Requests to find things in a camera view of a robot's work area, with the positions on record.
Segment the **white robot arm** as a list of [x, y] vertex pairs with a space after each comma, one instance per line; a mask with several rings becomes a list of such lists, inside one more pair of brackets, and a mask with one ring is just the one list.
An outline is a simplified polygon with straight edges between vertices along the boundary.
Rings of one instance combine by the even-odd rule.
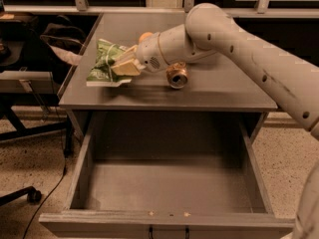
[[285, 112], [319, 139], [319, 69], [241, 27], [216, 5], [194, 6], [182, 25], [140, 37], [115, 58], [112, 70], [135, 76], [214, 53], [230, 59]]

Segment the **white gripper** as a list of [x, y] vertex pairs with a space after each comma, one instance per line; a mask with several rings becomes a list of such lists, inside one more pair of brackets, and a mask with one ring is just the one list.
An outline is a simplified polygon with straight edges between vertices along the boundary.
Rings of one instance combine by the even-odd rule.
[[166, 62], [160, 51], [160, 33], [153, 33], [140, 44], [133, 45], [115, 57], [111, 66], [117, 76], [138, 76], [146, 67], [150, 72], [159, 72], [166, 68]]

